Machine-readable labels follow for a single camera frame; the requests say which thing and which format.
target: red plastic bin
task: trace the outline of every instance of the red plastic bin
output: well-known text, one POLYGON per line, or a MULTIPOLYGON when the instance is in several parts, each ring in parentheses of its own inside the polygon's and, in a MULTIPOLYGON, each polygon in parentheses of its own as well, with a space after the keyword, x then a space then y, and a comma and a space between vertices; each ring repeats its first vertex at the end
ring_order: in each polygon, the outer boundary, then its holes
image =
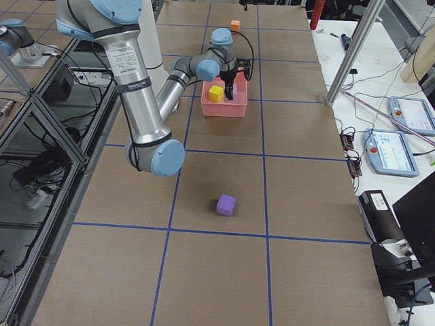
POLYGON ((203 82, 203 92, 201 94, 203 114, 209 117, 244 117, 247 106, 247 81, 243 73, 237 73, 234 79, 234 99, 232 101, 225 96, 219 103, 210 101, 208 93, 209 89, 214 85, 225 89, 225 83, 219 77, 210 82, 203 82))

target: yellow cube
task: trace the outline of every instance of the yellow cube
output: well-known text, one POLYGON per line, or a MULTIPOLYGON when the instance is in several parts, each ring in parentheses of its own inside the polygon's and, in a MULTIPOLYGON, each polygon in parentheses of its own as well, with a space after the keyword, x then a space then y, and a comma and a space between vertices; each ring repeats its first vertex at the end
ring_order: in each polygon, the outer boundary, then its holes
POLYGON ((212 86, 209 89, 209 100, 219 103, 224 98, 224 89, 219 86, 212 86))

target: purple cube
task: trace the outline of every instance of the purple cube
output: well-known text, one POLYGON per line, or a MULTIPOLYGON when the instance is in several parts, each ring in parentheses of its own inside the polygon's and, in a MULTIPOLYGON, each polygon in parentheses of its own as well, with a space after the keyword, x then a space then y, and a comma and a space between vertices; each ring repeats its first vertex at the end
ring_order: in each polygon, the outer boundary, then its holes
POLYGON ((225 216, 231 216, 236 206, 236 198, 222 194, 217 202, 216 211, 225 216))

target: label on robot arm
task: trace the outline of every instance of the label on robot arm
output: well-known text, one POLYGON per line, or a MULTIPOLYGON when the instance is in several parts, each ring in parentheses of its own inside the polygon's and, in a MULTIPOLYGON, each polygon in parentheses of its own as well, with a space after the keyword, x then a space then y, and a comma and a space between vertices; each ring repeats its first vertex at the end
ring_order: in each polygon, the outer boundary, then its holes
POLYGON ((115 76, 119 77, 140 71, 139 61, 131 46, 112 49, 106 53, 115 76))

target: orange cube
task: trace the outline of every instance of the orange cube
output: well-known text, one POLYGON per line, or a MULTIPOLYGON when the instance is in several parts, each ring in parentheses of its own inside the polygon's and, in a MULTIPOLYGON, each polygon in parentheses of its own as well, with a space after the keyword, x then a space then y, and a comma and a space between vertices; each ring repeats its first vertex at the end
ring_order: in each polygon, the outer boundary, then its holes
POLYGON ((240 20, 231 20, 230 30, 240 32, 240 20))

